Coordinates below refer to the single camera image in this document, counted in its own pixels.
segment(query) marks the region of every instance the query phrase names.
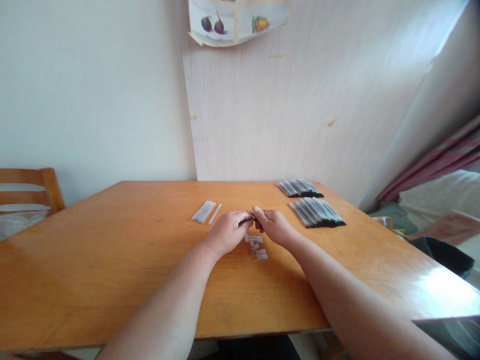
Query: light wood board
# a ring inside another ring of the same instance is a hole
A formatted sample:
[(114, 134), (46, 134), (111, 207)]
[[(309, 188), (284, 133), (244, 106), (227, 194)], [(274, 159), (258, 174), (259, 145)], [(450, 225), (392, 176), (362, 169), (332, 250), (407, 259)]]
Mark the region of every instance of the light wood board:
[(291, 1), (284, 27), (231, 48), (189, 38), (199, 181), (320, 181), (358, 205), (466, 1)]

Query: chair backrest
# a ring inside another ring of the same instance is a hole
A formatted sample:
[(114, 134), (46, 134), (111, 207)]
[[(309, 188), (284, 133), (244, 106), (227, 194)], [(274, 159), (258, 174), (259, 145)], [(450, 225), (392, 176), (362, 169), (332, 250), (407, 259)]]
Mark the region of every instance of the chair backrest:
[(51, 208), (47, 216), (65, 209), (57, 176), (51, 167), (40, 170), (0, 168), (0, 184), (34, 184), (45, 188), (43, 191), (0, 191), (0, 205), (45, 205)]

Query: forearm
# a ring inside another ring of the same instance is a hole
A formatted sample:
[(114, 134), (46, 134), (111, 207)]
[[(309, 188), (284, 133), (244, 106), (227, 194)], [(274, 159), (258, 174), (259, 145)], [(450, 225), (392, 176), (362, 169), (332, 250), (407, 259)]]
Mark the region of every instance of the forearm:
[(331, 327), (355, 359), (453, 359), (312, 241), (293, 238), (285, 248), (302, 267)]
[(186, 359), (205, 287), (217, 260), (218, 256), (203, 243), (195, 246), (98, 360)]

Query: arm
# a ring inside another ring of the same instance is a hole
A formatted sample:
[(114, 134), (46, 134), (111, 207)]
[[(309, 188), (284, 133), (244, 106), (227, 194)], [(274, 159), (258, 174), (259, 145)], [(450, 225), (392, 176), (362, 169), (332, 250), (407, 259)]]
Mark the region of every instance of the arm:
[(182, 259), (165, 282), (108, 343), (97, 360), (186, 359), (195, 337), (210, 272), (252, 226), (245, 212), (218, 218), (208, 236)]
[(253, 207), (257, 229), (300, 264), (335, 334), (354, 359), (455, 359), (278, 210)]

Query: bundle of pens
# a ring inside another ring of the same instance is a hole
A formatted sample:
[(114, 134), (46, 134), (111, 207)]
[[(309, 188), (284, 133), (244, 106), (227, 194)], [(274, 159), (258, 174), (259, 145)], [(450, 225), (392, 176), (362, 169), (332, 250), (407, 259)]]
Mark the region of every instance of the bundle of pens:
[(324, 195), (318, 191), (311, 182), (303, 179), (280, 181), (277, 186), (289, 198), (323, 198)]
[(325, 200), (306, 197), (288, 204), (308, 229), (336, 228), (346, 225), (340, 215)]

